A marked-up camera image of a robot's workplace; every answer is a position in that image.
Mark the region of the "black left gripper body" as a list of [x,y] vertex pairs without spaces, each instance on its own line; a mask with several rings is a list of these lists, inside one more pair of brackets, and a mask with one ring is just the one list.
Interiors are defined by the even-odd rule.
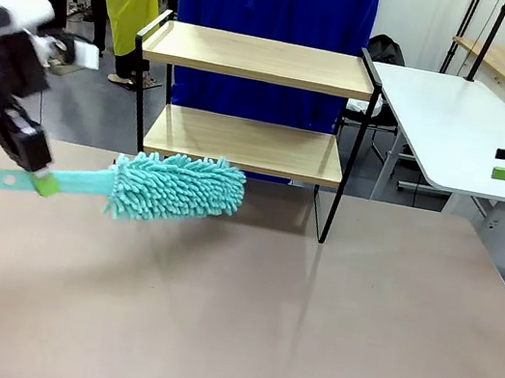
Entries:
[[0,110],[0,145],[24,171],[48,168],[52,155],[43,127],[26,110],[11,101]]

